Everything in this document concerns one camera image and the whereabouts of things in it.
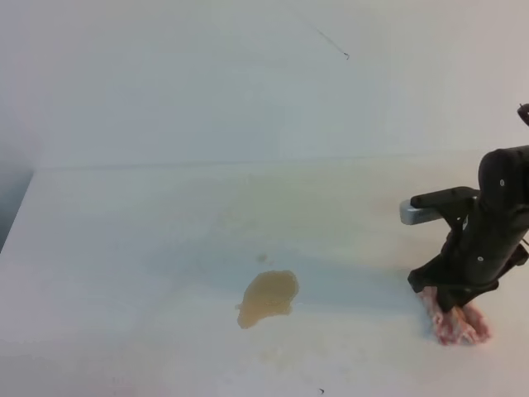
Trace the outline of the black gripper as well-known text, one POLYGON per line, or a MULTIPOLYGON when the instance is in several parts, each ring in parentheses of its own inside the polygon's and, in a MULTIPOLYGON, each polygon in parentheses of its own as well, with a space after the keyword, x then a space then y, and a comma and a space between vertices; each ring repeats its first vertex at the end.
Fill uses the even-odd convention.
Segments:
POLYGON ((413 270, 408 282, 416 293, 437 287, 442 312, 462 308, 475 298, 472 290, 494 285, 512 268, 526 264, 528 250, 522 240, 527 232, 527 206, 496 211, 478 196, 465 220, 450 227, 441 252, 413 270))

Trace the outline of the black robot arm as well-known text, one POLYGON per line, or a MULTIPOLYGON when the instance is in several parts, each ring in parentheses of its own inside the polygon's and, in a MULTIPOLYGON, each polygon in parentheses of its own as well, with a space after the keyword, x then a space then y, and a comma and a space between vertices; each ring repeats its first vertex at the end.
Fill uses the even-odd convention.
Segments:
POLYGON ((441 252, 412 270, 416 293, 436 289, 447 313, 498 288, 512 268, 524 265, 528 251, 528 148, 497 149, 479 164, 479 187, 454 187, 420 194, 400 205, 405 225, 444 219, 450 227, 441 252))

